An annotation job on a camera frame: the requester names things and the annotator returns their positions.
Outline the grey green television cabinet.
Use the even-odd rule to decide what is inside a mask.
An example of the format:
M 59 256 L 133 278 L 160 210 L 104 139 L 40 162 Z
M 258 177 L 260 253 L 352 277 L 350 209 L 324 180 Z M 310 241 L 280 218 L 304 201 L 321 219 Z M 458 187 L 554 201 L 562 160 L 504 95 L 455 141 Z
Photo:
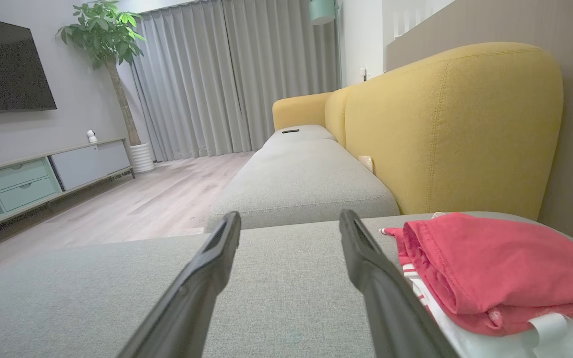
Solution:
M 0 224 L 135 170 L 123 140 L 100 141 L 0 165 Z

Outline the red white basketball jersey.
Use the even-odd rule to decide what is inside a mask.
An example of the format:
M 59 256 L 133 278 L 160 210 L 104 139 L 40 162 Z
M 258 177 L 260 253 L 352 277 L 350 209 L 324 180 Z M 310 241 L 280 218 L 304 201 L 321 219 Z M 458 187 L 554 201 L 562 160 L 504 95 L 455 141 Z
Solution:
M 573 358 L 573 239 L 459 212 L 380 232 L 460 358 Z

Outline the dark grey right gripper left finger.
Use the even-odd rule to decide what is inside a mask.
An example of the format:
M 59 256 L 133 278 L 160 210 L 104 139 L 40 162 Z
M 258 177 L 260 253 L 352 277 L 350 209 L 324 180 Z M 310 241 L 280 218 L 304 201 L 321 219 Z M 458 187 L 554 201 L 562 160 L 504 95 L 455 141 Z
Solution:
M 201 358 L 218 295 L 229 283 L 241 233 L 237 211 L 225 214 L 117 358 Z

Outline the grey sofa seat cushion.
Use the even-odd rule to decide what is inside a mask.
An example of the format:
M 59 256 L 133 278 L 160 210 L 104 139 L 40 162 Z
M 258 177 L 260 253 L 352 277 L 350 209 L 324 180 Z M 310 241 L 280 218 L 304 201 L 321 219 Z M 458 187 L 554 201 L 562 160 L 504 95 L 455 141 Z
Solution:
M 282 134 L 282 131 L 291 129 L 300 129 L 299 132 L 292 132 Z M 275 145 L 290 144 L 296 141 L 304 140 L 333 140 L 336 138 L 321 125 L 297 125 L 295 127 L 283 128 L 277 130 L 269 139 L 264 143 L 263 148 Z
M 243 229 L 254 229 L 334 221 L 343 209 L 362 218 L 400 215 L 389 189 L 336 141 L 268 144 L 210 206 L 205 231 L 232 211 Z

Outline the white ribbed plant pot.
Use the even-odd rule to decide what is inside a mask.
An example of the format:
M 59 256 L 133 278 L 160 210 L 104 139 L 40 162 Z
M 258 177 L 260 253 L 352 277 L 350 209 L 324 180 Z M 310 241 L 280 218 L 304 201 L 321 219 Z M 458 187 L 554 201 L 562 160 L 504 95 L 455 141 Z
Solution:
M 149 173 L 155 169 L 152 148 L 149 143 L 130 146 L 134 174 Z

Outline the yellow sofa back cushion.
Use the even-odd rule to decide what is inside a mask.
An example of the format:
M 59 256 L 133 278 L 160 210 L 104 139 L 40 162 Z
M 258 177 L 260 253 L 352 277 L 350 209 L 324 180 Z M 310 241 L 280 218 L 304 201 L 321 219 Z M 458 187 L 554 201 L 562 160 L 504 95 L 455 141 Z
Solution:
M 403 215 L 537 220 L 563 115 L 560 65 L 523 43 L 453 48 L 348 89 L 346 149 L 370 157 Z
M 325 129 L 342 147 L 346 147 L 346 103 L 352 86 L 334 91 L 325 104 Z

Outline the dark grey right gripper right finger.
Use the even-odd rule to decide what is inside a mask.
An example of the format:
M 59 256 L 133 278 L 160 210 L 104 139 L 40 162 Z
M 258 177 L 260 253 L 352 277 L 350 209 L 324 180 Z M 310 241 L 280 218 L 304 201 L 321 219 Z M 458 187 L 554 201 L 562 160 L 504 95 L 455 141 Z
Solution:
M 343 209 L 339 229 L 348 277 L 364 298 L 376 358 L 459 358 L 357 213 Z

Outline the grey sofa seat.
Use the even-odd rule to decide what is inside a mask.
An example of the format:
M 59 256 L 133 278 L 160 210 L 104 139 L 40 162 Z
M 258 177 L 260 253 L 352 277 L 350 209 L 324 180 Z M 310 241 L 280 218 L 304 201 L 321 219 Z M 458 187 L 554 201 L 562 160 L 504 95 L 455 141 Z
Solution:
M 116 358 L 207 234 L 54 250 L 0 268 L 0 358 Z M 337 221 L 243 230 L 203 358 L 373 358 Z

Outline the black flat television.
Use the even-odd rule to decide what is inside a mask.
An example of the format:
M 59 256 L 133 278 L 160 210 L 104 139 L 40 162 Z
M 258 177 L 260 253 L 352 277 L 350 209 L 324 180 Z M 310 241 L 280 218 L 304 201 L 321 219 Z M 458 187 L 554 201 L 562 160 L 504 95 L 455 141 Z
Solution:
M 31 30 L 0 22 L 0 113 L 56 109 Z

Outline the green potted tree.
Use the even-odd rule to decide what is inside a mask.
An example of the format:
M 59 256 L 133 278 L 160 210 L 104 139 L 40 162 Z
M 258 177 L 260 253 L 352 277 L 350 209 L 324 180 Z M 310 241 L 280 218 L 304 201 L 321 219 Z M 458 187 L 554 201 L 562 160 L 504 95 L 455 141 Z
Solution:
M 133 64 L 137 57 L 144 54 L 137 41 L 145 41 L 145 38 L 136 30 L 136 19 L 141 16 L 121 11 L 118 3 L 119 0 L 90 0 L 73 6 L 76 22 L 59 28 L 56 36 L 64 44 L 86 52 L 94 70 L 102 66 L 107 68 L 127 127 L 129 144 L 137 146 L 141 145 L 141 140 L 118 66 Z

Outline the white wall slats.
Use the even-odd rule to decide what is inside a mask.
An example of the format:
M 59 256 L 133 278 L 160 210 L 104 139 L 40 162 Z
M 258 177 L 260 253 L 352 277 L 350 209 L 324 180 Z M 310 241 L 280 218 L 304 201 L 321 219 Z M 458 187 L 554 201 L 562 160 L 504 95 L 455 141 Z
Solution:
M 398 0 L 393 9 L 393 38 L 400 38 L 419 23 L 441 11 L 455 0 Z

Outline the grey curtain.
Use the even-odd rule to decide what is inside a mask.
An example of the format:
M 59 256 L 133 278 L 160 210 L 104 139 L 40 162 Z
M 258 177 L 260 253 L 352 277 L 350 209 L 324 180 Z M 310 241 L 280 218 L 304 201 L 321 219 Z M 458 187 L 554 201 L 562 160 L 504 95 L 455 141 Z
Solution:
M 336 22 L 311 0 L 199 0 L 142 13 L 132 74 L 155 161 L 261 149 L 281 99 L 339 88 Z

